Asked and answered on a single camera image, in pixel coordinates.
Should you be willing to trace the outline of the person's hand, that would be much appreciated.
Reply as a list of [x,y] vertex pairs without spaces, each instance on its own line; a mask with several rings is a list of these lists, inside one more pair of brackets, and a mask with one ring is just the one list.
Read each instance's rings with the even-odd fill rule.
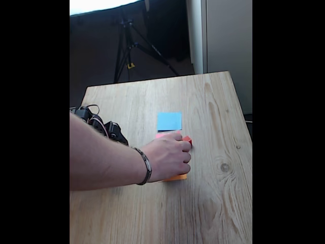
[[152,173],[149,182],[157,182],[190,171],[190,142],[183,140],[182,135],[170,133],[156,138],[141,148],[149,160]]

